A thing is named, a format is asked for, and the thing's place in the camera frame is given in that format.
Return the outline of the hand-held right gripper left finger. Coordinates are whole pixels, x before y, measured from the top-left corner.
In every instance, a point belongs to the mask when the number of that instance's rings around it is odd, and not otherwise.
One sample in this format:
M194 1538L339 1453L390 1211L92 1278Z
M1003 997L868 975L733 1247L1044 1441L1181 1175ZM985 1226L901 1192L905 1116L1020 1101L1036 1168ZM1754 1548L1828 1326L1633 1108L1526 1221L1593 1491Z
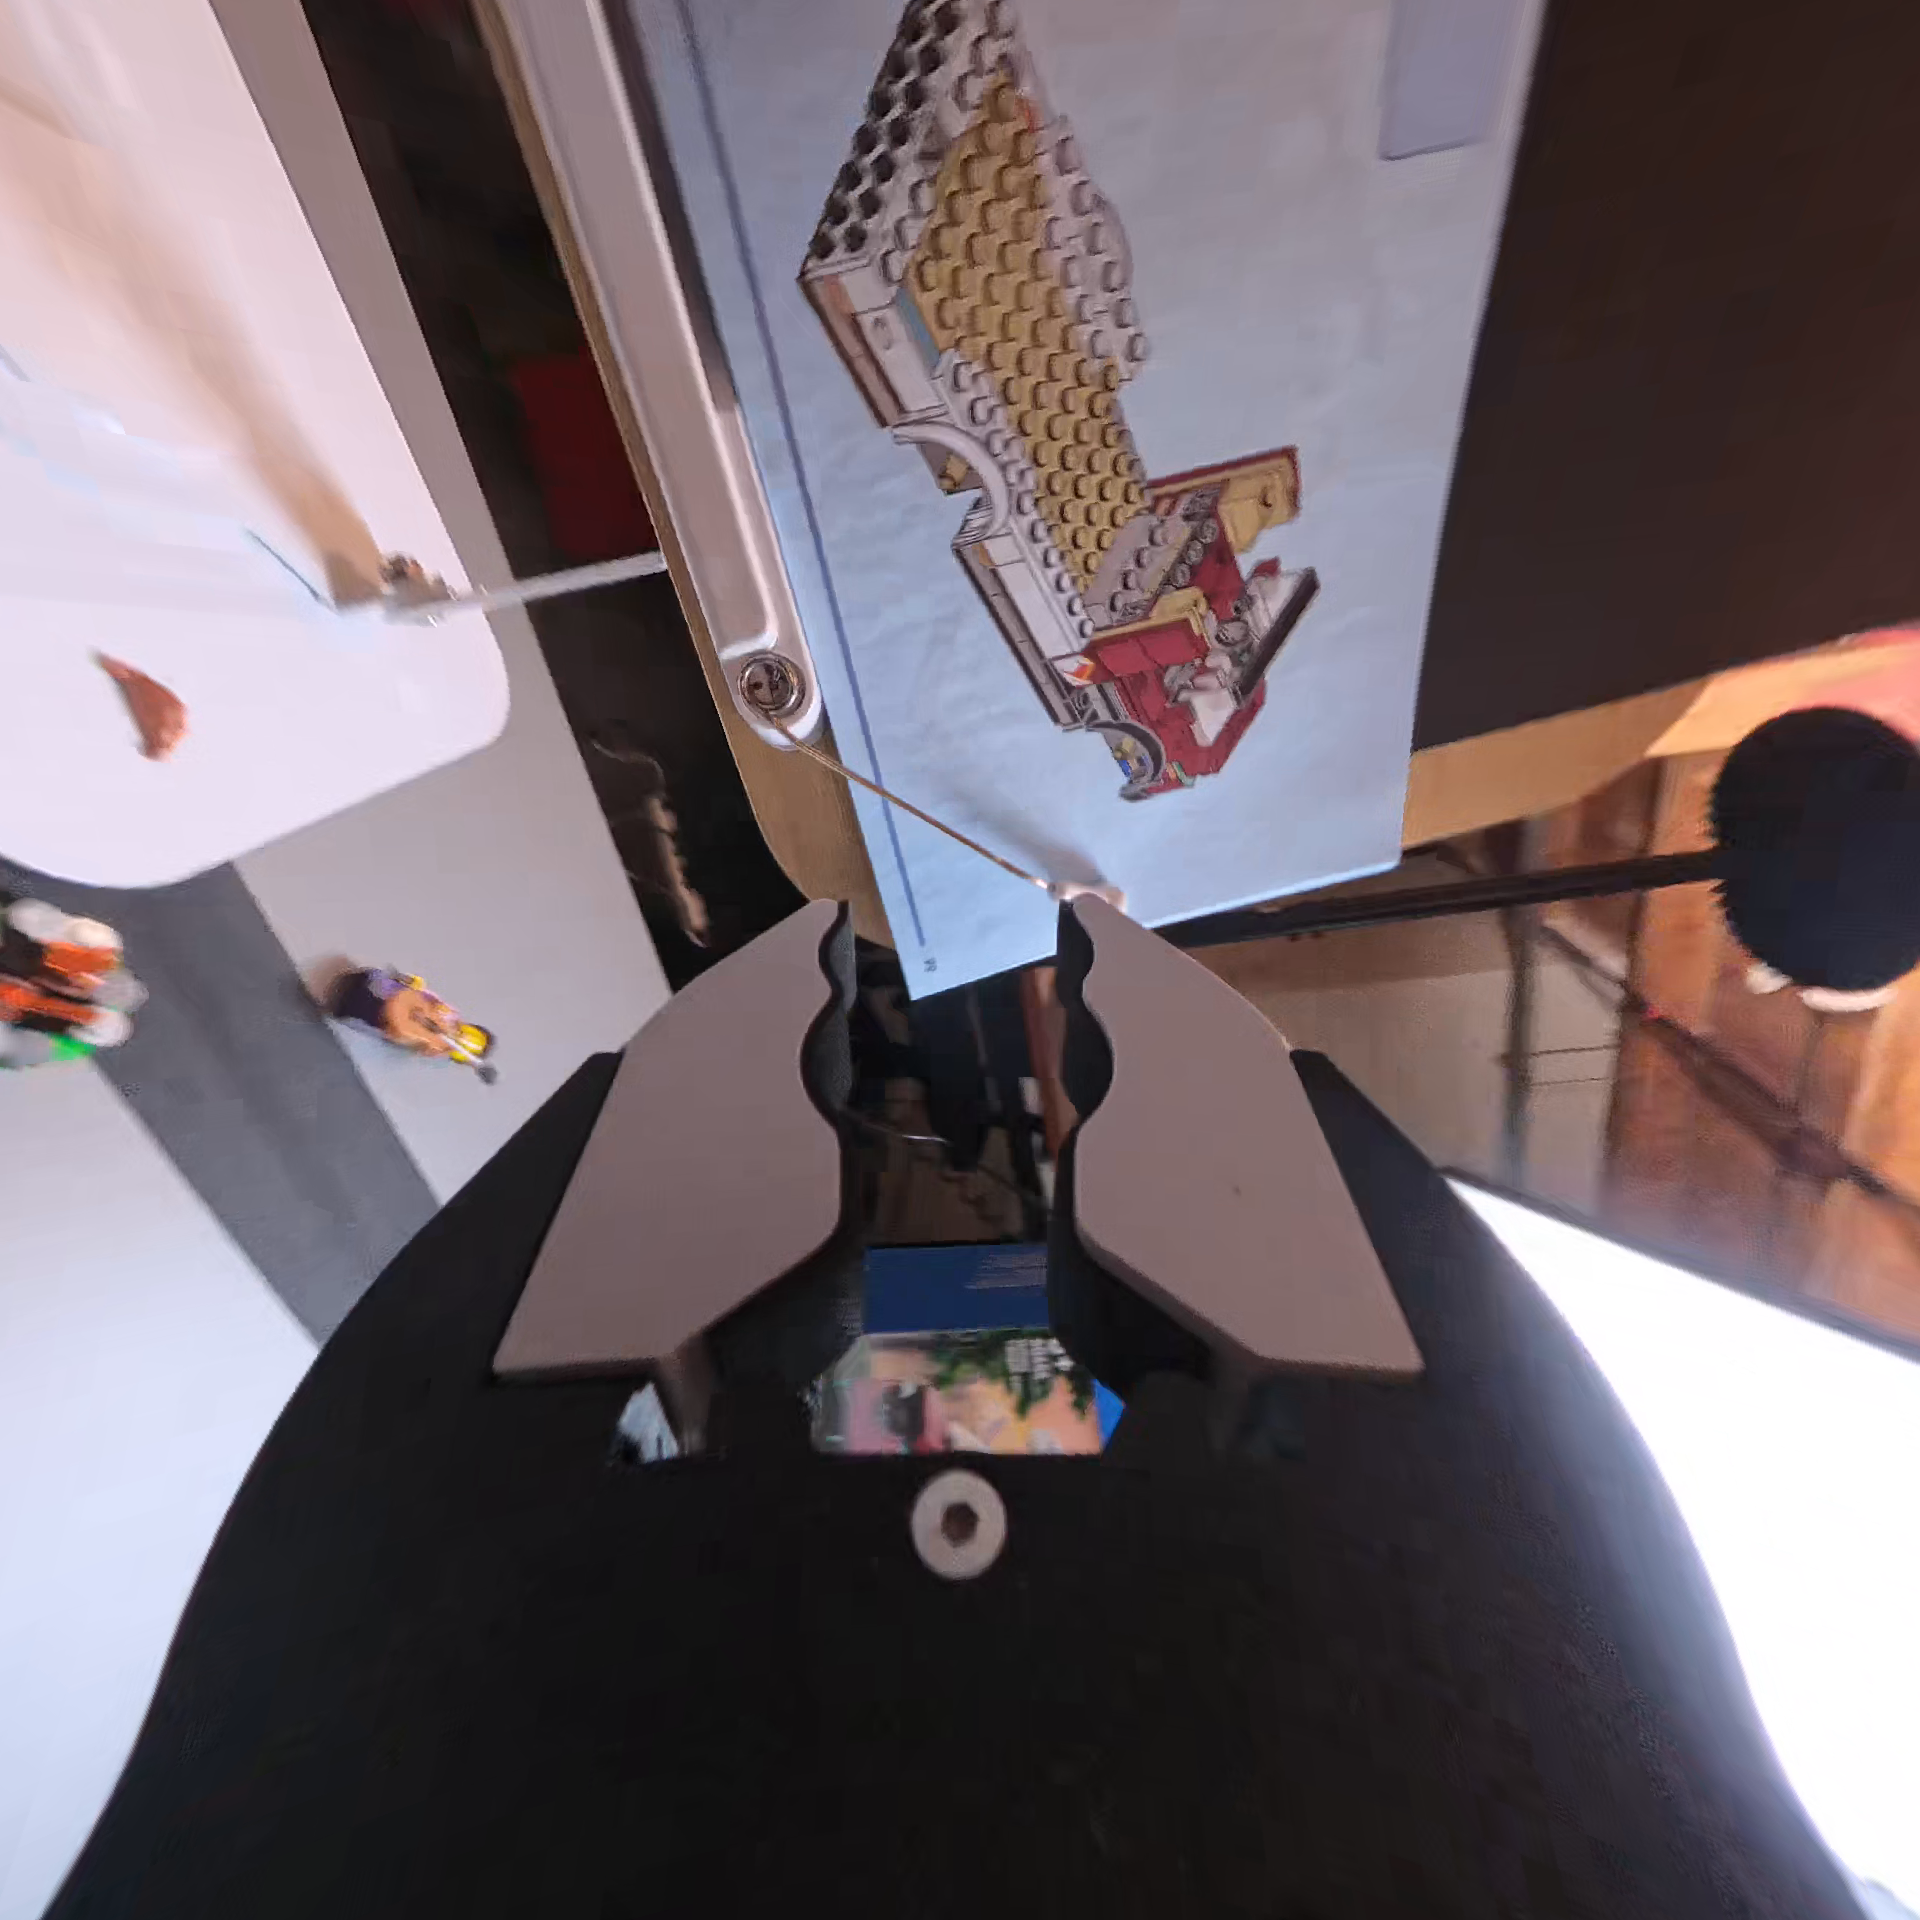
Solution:
M850 909L806 902L632 1032L497 1383L648 1379L688 1449L749 1388L812 1388L857 1317L850 1003Z

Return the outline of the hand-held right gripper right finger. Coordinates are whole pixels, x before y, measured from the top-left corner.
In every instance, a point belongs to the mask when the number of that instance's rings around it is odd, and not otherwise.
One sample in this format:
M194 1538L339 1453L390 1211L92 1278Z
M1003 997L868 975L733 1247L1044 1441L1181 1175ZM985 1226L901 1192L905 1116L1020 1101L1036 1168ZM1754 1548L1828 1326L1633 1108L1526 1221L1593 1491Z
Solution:
M1073 1253L1241 1370L1418 1379L1282 1032L1102 894L1057 927Z

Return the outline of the brick instruction booklet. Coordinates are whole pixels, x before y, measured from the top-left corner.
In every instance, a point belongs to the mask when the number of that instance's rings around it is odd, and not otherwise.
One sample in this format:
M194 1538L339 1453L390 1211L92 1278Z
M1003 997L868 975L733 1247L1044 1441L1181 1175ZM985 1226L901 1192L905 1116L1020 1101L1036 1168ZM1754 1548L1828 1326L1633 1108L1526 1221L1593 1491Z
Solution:
M1382 873L1540 5L632 5L913 991Z

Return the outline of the grey desk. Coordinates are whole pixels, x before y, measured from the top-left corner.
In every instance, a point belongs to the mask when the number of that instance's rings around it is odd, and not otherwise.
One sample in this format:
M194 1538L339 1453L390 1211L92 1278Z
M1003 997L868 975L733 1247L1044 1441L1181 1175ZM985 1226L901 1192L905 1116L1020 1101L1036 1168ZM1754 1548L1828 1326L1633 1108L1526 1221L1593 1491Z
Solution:
M398 1247L667 981L590 782L648 672L641 593L503 622L503 735L97 911L149 1003L100 1066L2 1072L2 1915L100 1811L204 1554L317 1343ZM497 1081L322 1012L421 975Z

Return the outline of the blue toy box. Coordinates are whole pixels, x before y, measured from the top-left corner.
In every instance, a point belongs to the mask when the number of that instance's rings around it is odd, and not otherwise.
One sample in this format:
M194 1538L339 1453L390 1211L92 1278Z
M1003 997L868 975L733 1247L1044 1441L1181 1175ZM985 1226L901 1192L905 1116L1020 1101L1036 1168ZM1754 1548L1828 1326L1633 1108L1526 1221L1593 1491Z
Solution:
M1096 1457L1117 1420L1048 1323L1044 1242L868 1250L861 1326L809 1388L826 1457Z

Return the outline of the purple toy minifigure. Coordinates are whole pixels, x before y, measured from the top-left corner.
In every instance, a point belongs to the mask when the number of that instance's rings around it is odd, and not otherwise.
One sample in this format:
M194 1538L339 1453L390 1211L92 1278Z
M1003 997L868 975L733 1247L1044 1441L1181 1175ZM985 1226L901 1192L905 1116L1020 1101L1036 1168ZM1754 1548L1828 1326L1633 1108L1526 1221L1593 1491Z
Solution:
M322 1012L398 1052L465 1066L482 1085L497 1081L493 1032L467 1022L421 975L381 966L340 968L322 991Z

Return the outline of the brown wooden table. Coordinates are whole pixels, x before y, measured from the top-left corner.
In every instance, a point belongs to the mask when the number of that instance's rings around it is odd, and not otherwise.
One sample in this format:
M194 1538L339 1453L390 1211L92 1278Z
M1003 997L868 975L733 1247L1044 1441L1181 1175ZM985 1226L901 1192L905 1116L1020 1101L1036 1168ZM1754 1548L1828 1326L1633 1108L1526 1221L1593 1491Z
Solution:
M1727 752L1764 721L1811 707L1867 711L1917 739L1917 622L1423 749L1403 848L1555 812L1646 759Z

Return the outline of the white stand base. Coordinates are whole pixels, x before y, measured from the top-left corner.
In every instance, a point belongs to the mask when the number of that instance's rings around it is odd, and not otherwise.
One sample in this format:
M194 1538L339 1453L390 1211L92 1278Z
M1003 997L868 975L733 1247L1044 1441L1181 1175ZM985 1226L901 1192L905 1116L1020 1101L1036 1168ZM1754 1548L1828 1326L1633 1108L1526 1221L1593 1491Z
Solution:
M2 5L2 852L160 887L486 749L459 440L299 5ZM172 686L172 759L92 654Z

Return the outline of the campfire brick build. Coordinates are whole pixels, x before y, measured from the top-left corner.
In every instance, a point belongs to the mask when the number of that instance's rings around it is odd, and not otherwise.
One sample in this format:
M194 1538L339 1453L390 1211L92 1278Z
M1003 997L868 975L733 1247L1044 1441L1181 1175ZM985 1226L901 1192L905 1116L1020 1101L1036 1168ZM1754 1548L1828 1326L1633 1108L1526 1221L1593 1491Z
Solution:
M80 1063L129 1043L144 997L111 924L2 894L2 1071Z

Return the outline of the black round microphone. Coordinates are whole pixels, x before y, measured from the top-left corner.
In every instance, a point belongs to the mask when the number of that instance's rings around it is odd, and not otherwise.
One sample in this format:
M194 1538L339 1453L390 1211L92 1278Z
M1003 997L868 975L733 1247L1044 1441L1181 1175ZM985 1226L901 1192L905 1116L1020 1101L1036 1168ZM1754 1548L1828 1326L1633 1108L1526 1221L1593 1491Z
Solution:
M1872 997L1917 968L1917 740L1860 707L1748 730L1711 794L1718 902L1793 988Z

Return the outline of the brown brick piece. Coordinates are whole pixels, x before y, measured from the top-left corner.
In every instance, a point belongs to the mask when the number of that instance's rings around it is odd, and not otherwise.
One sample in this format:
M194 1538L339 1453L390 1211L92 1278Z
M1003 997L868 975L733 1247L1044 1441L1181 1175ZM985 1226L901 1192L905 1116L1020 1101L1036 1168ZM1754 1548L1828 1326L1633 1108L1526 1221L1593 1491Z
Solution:
M134 729L138 755L149 763L172 759L190 730L190 711L178 694L129 661L97 649L92 654L92 661L117 692L117 702Z

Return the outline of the black table frame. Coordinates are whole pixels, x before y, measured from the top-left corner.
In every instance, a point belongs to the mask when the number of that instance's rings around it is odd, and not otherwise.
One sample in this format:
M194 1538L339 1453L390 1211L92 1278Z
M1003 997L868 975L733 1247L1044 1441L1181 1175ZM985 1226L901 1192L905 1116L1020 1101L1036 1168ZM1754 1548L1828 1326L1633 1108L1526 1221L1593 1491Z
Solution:
M1588 898L1667 891L1676 885L1714 885L1727 876L1724 849L1633 858L1592 868L1555 868L1540 873L1455 876L1446 885L1394 887L1385 894L1302 898L1273 909L1241 909L1160 927L1185 952L1228 947L1241 940L1310 938L1376 924L1418 924L1516 909L1555 909Z

